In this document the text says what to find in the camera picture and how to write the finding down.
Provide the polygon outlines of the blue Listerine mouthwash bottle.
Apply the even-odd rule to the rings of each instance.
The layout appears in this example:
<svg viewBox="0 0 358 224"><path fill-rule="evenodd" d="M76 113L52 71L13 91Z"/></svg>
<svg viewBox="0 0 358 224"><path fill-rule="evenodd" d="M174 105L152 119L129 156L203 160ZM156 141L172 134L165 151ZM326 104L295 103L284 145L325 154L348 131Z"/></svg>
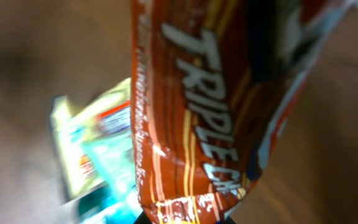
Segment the blue Listerine mouthwash bottle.
<svg viewBox="0 0 358 224"><path fill-rule="evenodd" d="M100 187L79 200L76 216L80 224L125 224L135 223L142 212L134 187L125 192Z"/></svg>

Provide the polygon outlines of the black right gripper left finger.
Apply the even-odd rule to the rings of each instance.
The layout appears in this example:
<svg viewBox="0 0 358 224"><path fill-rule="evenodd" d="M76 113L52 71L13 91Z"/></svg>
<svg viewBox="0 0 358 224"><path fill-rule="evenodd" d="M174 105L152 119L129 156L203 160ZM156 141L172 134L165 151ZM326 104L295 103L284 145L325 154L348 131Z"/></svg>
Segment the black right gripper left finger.
<svg viewBox="0 0 358 224"><path fill-rule="evenodd" d="M148 218L145 212L142 212L137 219L135 220L134 224L153 224L150 219Z"/></svg>

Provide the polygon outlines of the red TOP biscuit pack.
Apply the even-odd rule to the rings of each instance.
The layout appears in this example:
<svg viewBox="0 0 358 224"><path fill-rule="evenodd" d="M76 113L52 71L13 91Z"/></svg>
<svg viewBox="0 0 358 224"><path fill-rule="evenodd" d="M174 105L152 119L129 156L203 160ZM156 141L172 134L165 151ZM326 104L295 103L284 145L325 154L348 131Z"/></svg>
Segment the red TOP biscuit pack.
<svg viewBox="0 0 358 224"><path fill-rule="evenodd" d="M131 123L152 223L220 223L263 174L350 1L133 0Z"/></svg>

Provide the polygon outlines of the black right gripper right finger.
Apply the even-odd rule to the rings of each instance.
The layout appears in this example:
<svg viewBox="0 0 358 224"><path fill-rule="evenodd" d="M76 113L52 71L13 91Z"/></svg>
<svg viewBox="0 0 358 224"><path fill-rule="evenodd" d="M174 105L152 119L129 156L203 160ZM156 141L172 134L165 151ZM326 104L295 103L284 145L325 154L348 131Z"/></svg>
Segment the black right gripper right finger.
<svg viewBox="0 0 358 224"><path fill-rule="evenodd" d="M231 217L228 217L222 221L222 224L236 224L236 222Z"/></svg>

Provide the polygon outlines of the orange white snack bag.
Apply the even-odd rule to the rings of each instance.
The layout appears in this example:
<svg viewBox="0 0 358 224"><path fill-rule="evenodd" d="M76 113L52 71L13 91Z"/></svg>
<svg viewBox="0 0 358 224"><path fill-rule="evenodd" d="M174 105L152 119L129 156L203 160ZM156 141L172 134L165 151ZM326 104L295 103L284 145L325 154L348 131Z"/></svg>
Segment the orange white snack bag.
<svg viewBox="0 0 358 224"><path fill-rule="evenodd" d="M66 202L85 196L103 182L86 150L99 139L130 130L130 97L131 79L127 78L85 107L66 95L52 100L50 133Z"/></svg>

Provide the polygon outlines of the teal wet wipes pack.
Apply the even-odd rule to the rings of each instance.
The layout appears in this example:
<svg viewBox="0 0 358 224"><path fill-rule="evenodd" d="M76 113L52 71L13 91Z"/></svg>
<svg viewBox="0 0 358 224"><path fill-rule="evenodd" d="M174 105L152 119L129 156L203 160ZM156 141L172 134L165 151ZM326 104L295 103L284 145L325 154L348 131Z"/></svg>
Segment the teal wet wipes pack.
<svg viewBox="0 0 358 224"><path fill-rule="evenodd" d="M134 150L130 131L83 141L81 147L112 191L120 189L125 192L135 188Z"/></svg>

